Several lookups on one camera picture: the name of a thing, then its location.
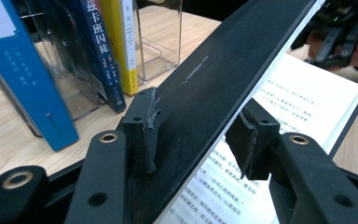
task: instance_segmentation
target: book page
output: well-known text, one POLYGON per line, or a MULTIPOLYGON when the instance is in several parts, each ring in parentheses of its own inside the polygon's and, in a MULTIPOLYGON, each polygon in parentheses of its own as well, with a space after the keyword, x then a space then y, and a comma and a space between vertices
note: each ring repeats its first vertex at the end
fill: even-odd
POLYGON ((358 103, 358 84, 285 55, 254 99, 281 124, 329 153, 358 103))
MULTIPOLYGON (((284 55, 254 98, 280 133, 306 134, 328 153, 358 104, 358 84, 284 55)), ((158 223, 279 223, 269 182, 240 176, 223 138, 158 223)))

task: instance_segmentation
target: wooden table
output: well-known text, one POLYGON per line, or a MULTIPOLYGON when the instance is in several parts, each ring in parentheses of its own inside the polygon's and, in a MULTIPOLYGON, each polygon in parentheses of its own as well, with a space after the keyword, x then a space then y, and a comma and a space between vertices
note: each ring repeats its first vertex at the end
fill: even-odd
MULTIPOLYGON (((219 21, 183 13, 181 62, 220 24, 219 21)), ((306 52, 293 52, 303 57, 306 52)), ((358 75, 347 72, 358 81, 358 75)), ((157 87, 170 72, 150 81, 141 89, 157 87)), ((129 105, 132 97, 126 96, 129 105)), ((76 122, 80 140, 59 152, 53 152, 44 139, 35 138, 10 102, 0 91, 0 174, 22 165, 43 166, 54 174, 85 158, 90 139, 97 133, 115 129, 125 112, 117 114, 108 106, 92 112, 76 122)), ((335 157, 341 167, 358 174, 358 118, 335 157)))

